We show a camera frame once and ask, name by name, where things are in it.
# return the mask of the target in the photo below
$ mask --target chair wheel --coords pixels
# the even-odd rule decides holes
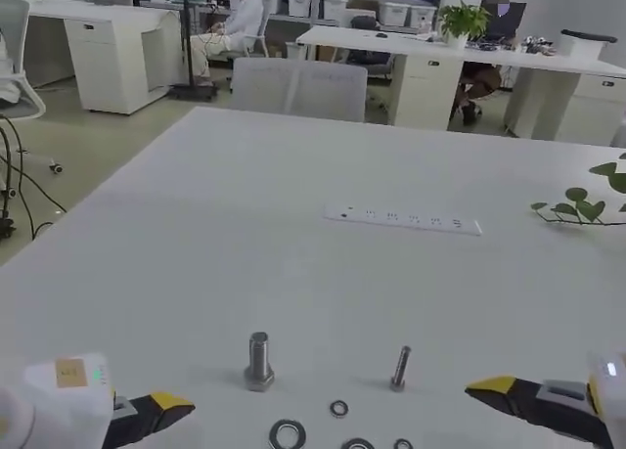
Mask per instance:
[[[15,198],[18,195],[18,192],[16,191],[15,188],[10,188],[8,190],[2,190],[0,191],[0,194],[3,197],[7,197],[9,198],[9,200],[12,200],[13,198]]]

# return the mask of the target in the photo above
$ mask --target hex head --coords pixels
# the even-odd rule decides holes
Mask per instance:
[[[391,378],[391,382],[389,383],[389,388],[393,390],[394,392],[402,392],[404,391],[404,381],[402,381],[400,384],[397,384],[393,381],[393,378]]]
[[[272,383],[274,383],[274,371],[272,368],[269,368],[270,372],[267,374],[267,377],[264,380],[255,379],[252,377],[250,372],[250,367],[248,366],[244,371],[244,379],[246,379],[246,388],[251,390],[252,392],[264,392]]]

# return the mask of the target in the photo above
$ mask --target floor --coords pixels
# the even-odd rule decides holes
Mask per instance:
[[[216,75],[216,78],[223,82],[225,75]],[[388,88],[371,88],[371,93],[381,100],[384,100],[387,92]],[[131,116],[90,113],[80,107],[73,81],[44,88],[40,95],[47,106],[46,114],[37,120],[18,123],[17,127],[23,145],[31,153],[52,156],[63,165],[64,172],[54,175],[47,167],[32,163],[26,164],[24,169],[67,209],[89,195],[195,105],[162,99]],[[508,96],[506,93],[498,93],[482,101],[483,117],[471,132],[502,135],[502,115]],[[228,90],[222,90],[210,105],[227,108],[229,100]],[[369,103],[367,120],[372,123],[385,122],[386,115],[376,102]],[[459,117],[453,121],[450,129],[467,132]],[[35,226],[46,221],[54,222],[63,215],[25,179],[22,192]],[[17,230],[11,239],[0,242],[0,265],[30,242],[28,217],[20,198],[11,200],[9,212]]]

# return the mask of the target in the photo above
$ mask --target hex bolt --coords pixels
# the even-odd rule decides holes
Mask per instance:
[[[411,354],[411,348],[409,346],[402,346],[398,366],[395,368],[395,374],[391,378],[391,384],[389,385],[391,390],[394,392],[401,392],[404,390],[404,374],[407,371],[409,354]]]
[[[269,338],[265,332],[250,336],[249,365],[244,371],[246,387],[253,392],[264,392],[274,382],[274,371],[268,360]]]

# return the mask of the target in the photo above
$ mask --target laptop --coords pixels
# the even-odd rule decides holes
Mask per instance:
[[[509,10],[502,16],[498,14],[498,9],[500,8],[500,13],[502,13],[503,5],[485,4],[482,7],[487,10],[490,16],[481,41],[500,42],[515,37],[526,10],[525,2],[510,3]]]

